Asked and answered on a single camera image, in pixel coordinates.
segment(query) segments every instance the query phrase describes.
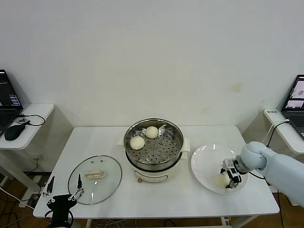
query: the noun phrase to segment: laptop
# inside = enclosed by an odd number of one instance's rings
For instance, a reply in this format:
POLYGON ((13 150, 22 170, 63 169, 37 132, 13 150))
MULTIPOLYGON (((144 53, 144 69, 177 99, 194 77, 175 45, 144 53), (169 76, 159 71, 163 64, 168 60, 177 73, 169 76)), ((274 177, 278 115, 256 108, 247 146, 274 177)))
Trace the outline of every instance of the laptop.
POLYGON ((0 70, 0 136, 4 134, 22 109, 5 70, 0 70))
POLYGON ((296 77, 282 114, 290 120, 291 125, 304 139, 304 75, 296 77))

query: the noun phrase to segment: mouse cable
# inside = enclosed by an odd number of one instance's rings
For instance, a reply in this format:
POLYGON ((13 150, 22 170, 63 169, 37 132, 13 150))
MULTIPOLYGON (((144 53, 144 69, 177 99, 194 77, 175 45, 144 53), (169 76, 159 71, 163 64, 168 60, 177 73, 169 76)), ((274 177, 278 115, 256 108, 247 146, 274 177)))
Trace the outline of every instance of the mouse cable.
POLYGON ((46 120, 40 116, 40 115, 37 115, 37 114, 33 114, 33 115, 24 115, 23 113, 20 114, 20 115, 17 115, 17 117, 27 117, 27 116, 38 116, 40 117, 42 120, 43 120, 43 123, 41 124, 31 124, 30 122, 26 123, 25 125, 30 125, 30 126, 41 126, 41 125, 44 125, 44 123, 46 122, 46 120))

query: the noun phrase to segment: floor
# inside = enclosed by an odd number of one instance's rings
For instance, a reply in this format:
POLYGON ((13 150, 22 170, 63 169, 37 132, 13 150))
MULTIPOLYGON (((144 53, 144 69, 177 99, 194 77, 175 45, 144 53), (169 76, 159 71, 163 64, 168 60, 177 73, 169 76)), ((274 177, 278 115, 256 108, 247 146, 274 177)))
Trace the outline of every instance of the floor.
MULTIPOLYGON (((40 181, 40 185, 43 186, 44 183, 48 180, 48 176, 44 176, 40 181)), ((19 199, 24 194, 26 188, 18 181, 18 180, 9 180, 4 189, 7 190, 9 193, 18 196, 19 199)), ((29 204, 35 206, 35 196, 30 200, 29 204)), ((19 222, 20 228, 46 228, 48 223, 39 218, 35 218, 32 216, 32 209, 30 208, 19 208, 18 203, 9 202, 6 206, 6 194, 2 191, 0 192, 0 228, 6 226, 10 222, 14 222, 16 220, 15 215, 11 214, 10 219, 9 215, 5 215, 5 213, 15 212, 18 218, 22 218, 23 216, 30 215, 19 222)), ((283 194, 280 194, 281 200, 281 207, 282 207, 282 215, 283 215, 283 222, 285 228, 304 228, 304 208, 292 207, 289 204, 287 197, 283 194)), ((8 196, 8 201, 15 201, 14 198, 8 196)), ((76 220, 81 227, 86 226, 85 219, 76 220)), ((216 226, 221 225, 220 218, 185 218, 185 219, 170 219, 166 221, 165 219, 137 219, 136 225, 137 227, 183 227, 183 226, 216 226)), ((94 220, 92 222, 91 227, 104 227, 106 221, 104 219, 94 220)), ((126 219, 123 221, 123 224, 120 224, 120 227, 135 227, 135 220, 134 219, 126 219)), ((10 228, 17 228, 17 223, 14 223, 9 226, 10 228)), ((268 215, 268 216, 259 216, 255 220, 251 221, 243 228, 280 228, 281 227, 281 220, 280 214, 276 215, 268 215)))

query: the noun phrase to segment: stainless steel pot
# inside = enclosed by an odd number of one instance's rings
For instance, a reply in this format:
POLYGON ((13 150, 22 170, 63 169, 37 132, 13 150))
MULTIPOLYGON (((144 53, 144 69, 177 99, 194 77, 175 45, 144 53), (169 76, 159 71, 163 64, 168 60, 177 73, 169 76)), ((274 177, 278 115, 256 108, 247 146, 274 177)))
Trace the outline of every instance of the stainless steel pot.
POLYGON ((175 124, 162 119, 146 119, 127 130, 123 143, 127 159, 134 167, 146 172, 161 172, 180 160, 184 138, 175 124), (147 127, 150 126, 159 129, 155 139, 145 135, 147 127), (140 150, 134 150, 130 146, 130 139, 135 136, 141 136, 145 140, 145 145, 140 150))

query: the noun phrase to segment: cable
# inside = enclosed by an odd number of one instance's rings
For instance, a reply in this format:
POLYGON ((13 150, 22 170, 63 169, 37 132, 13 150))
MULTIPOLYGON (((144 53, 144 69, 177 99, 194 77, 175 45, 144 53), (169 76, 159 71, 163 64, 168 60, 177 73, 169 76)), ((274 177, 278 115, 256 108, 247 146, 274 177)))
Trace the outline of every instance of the cable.
POLYGON ((19 219, 18 219, 17 214, 16 214, 15 212, 10 212, 10 213, 7 213, 7 214, 9 215, 8 221, 9 221, 9 219, 10 219, 10 215, 11 215, 11 214, 14 214, 14 215, 15 215, 15 217, 16 217, 16 221, 15 221, 15 222, 17 222, 17 226, 18 226, 18 228, 20 228, 19 219))
POLYGON ((71 218, 72 218, 71 225, 70 225, 70 228, 71 228, 72 225, 73 225, 73 222, 74 222, 74 216, 73 216, 73 213, 70 210, 68 211, 68 213, 71 215, 71 218))
POLYGON ((122 221, 125 221, 125 219, 122 219, 122 220, 119 220, 119 221, 108 221, 107 223, 106 223, 106 225, 105 225, 105 227, 104 228, 106 228, 107 226, 110 226, 110 225, 112 225, 112 224, 115 224, 115 223, 118 223, 118 222, 122 222, 122 221))
MULTIPOLYGON (((18 199, 24 194, 24 192, 26 191, 26 189, 24 189, 22 192, 21 192, 21 194, 18 196, 18 199)), ((17 203, 17 201, 15 201, 14 202, 14 204, 13 204, 13 206, 12 206, 12 208, 10 209, 10 213, 12 213, 12 211, 13 211, 13 209, 14 209, 14 206, 15 206, 15 204, 17 203)), ((8 222, 7 222, 7 225, 9 224, 9 222, 10 222, 10 215, 9 215, 9 217, 8 217, 8 222)))
POLYGON ((39 161, 39 159, 35 158, 34 160, 36 161, 36 167, 34 169, 32 169, 31 171, 28 171, 27 173, 25 173, 25 175, 28 175, 30 172, 33 172, 34 170, 36 170, 38 168, 38 161, 39 161))
POLYGON ((276 125, 276 124, 278 124, 279 122, 282 122, 282 121, 284 121, 284 122, 285 122, 285 121, 289 121, 289 119, 275 121, 275 122, 270 126, 270 128, 269 128, 269 130, 268 130, 268 132, 267 132, 267 135, 265 136, 265 138, 264 138, 264 140, 262 141, 262 143, 264 143, 265 140, 267 139, 267 137, 268 137, 268 135, 269 135, 269 133, 270 133, 270 131, 271 131, 271 128, 272 128, 274 125, 276 125))
POLYGON ((45 213, 44 217, 47 218, 48 214, 53 212, 52 210, 49 210, 47 213, 45 213))
POLYGON ((272 136, 274 135, 276 128, 277 128, 278 126, 280 126, 281 124, 285 124, 285 123, 290 123, 290 122, 289 122, 289 120, 288 120, 288 121, 286 121, 286 122, 279 123, 277 126, 275 126, 275 128, 273 129, 273 131, 272 131, 272 133, 271 133, 271 136, 270 136, 270 139, 269 139, 269 141, 268 141, 267 147, 269 147, 269 145, 270 145, 272 136))
POLYGON ((1 213, 1 215, 0 215, 0 218, 2 217, 2 215, 4 214, 4 212, 5 212, 5 209, 6 209, 6 207, 7 207, 7 205, 8 205, 8 196, 6 195, 6 199, 7 199, 7 201, 6 201, 6 204, 5 204, 5 207, 4 207, 4 209, 3 209, 3 211, 2 211, 2 213, 1 213))
POLYGON ((29 207, 29 208, 32 208, 31 206, 27 205, 27 204, 24 203, 23 201, 19 200, 17 197, 15 197, 15 196, 9 194, 9 193, 8 193, 7 191, 5 191, 1 186, 0 186, 0 189, 1 189, 2 191, 4 191, 6 194, 8 194, 8 195, 14 197, 16 200, 18 200, 19 202, 21 202, 21 203, 24 204, 25 206, 27 206, 27 207, 29 207))
POLYGON ((4 215, 11 215, 11 214, 15 215, 15 217, 16 217, 16 221, 15 222, 17 222, 18 228, 20 228, 20 224, 19 224, 19 221, 18 221, 18 216, 17 216, 17 214, 15 212, 5 213, 4 215))
POLYGON ((279 190, 277 191, 277 201, 278 201, 278 203, 279 203, 279 208, 280 208, 280 217, 281 217, 282 228, 284 228, 284 223, 283 223, 283 218, 282 218, 282 210, 281 210, 281 202, 280 202, 280 193, 279 193, 279 190))
POLYGON ((259 176, 257 176, 257 175, 255 175, 254 173, 252 173, 252 172, 249 172, 252 176, 255 176, 256 178, 259 178, 259 179, 261 179, 261 180, 265 180, 265 177, 259 177, 259 176))
POLYGON ((163 223, 163 226, 164 226, 164 227, 166 227, 166 223, 167 223, 168 221, 171 222, 171 223, 173 224, 174 227, 176 227, 175 223, 172 222, 171 219, 167 219, 167 220, 164 221, 164 223, 163 223))
POLYGON ((23 113, 20 114, 20 115, 17 115, 17 117, 26 117, 26 116, 38 116, 40 117, 42 120, 43 120, 43 123, 41 124, 31 124, 30 122, 26 123, 25 125, 31 125, 31 126, 41 126, 41 125, 44 125, 44 123, 46 122, 46 120, 40 116, 40 115, 37 115, 37 114, 33 114, 33 115, 24 115, 23 113))
POLYGON ((14 224, 15 222, 18 222, 18 221, 20 221, 20 220, 22 220, 22 219, 24 219, 24 218, 26 218, 26 217, 28 217, 28 216, 31 216, 31 215, 32 215, 32 214, 30 214, 30 215, 26 215, 26 216, 24 216, 24 217, 22 217, 22 218, 19 218, 18 220, 14 221, 14 222, 11 222, 11 223, 9 223, 8 225, 3 226, 3 227, 1 227, 1 228, 8 227, 8 226, 10 226, 11 224, 14 224))

